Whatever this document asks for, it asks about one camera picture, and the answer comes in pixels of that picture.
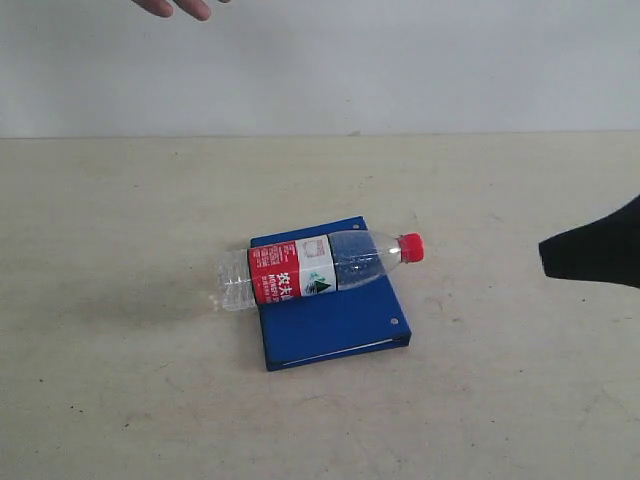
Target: red bottle label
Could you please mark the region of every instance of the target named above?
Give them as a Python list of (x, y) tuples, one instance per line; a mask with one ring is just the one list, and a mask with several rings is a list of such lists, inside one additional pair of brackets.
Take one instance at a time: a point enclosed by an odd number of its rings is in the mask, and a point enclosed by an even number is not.
[(326, 235), (252, 248), (249, 267), (258, 304), (336, 290), (333, 257)]

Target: blue folder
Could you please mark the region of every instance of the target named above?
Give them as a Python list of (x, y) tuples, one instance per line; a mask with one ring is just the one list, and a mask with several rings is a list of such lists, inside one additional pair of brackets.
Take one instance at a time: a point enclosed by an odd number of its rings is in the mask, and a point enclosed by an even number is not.
[[(362, 217), (251, 240), (252, 247), (366, 230)], [(387, 277), (352, 290), (259, 307), (267, 370), (406, 347), (411, 328)]]

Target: bottle cap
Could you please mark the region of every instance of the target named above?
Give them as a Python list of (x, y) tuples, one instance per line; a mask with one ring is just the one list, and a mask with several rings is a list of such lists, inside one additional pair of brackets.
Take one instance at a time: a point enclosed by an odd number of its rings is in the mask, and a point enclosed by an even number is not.
[(407, 233), (398, 239), (405, 263), (420, 262), (424, 259), (424, 242), (419, 233)]

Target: wall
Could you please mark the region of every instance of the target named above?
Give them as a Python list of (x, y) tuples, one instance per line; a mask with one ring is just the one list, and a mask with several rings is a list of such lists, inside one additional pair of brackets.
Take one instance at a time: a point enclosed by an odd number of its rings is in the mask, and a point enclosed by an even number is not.
[(0, 136), (640, 128), (636, 0), (0, 2)]

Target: clear plastic bottle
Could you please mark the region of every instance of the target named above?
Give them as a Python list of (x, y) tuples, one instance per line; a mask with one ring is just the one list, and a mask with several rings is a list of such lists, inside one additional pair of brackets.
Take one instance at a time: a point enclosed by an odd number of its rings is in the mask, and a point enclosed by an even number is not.
[(423, 258), (419, 234), (394, 238), (368, 230), (226, 252), (218, 261), (218, 295), (214, 298), (225, 310), (244, 310), (360, 287), (401, 263)]

